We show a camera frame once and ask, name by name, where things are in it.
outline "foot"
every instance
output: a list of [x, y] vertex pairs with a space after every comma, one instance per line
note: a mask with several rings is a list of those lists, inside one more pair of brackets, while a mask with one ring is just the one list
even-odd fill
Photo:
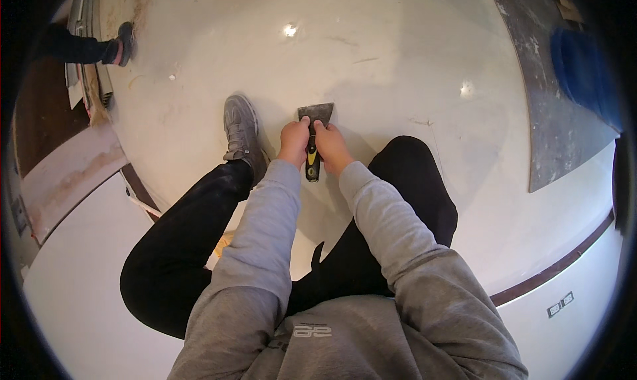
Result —
[[235, 94], [226, 99], [224, 129], [228, 137], [228, 152], [224, 160], [240, 159], [248, 163], [254, 175], [252, 186], [257, 185], [266, 174], [267, 160], [257, 138], [257, 114], [248, 98]]
[[115, 39], [119, 45], [117, 48], [117, 56], [113, 63], [119, 66], [126, 66], [128, 60], [131, 59], [135, 49], [135, 39], [132, 36], [132, 22], [124, 22], [117, 30], [117, 38]]

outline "hand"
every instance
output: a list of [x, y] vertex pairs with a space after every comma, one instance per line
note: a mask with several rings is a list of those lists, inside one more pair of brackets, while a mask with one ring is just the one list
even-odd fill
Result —
[[326, 129], [320, 120], [314, 122], [314, 130], [317, 133], [317, 150], [323, 158], [325, 169], [336, 177], [340, 177], [343, 169], [354, 161], [347, 150], [343, 135], [331, 123], [327, 125]]
[[291, 121], [281, 130], [281, 150], [276, 158], [290, 162], [300, 171], [308, 155], [305, 151], [308, 139], [310, 118], [304, 116], [301, 121]]

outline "sweatshirt logo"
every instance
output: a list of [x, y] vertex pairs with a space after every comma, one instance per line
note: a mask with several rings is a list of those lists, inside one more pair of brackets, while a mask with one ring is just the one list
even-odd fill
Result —
[[332, 328], [327, 326], [296, 325], [292, 335], [294, 337], [331, 337]]

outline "sweatshirt sleeve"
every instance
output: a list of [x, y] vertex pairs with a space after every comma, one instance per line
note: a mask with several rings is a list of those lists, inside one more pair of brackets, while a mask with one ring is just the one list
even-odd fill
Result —
[[266, 347], [292, 288], [300, 189], [298, 169], [282, 160], [270, 163], [190, 313], [169, 379], [239, 378]]
[[456, 251], [436, 244], [394, 186], [360, 161], [343, 170], [339, 186], [395, 293], [401, 319], [470, 377], [526, 378], [489, 296]]

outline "gray sneaker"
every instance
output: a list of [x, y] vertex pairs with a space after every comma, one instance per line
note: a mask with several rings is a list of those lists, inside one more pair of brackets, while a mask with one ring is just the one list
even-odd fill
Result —
[[252, 186], [257, 185], [266, 174], [267, 160], [257, 138], [257, 114], [248, 98], [234, 94], [226, 99], [224, 130], [228, 137], [228, 152], [224, 155], [224, 160], [241, 159], [248, 163], [254, 175]]

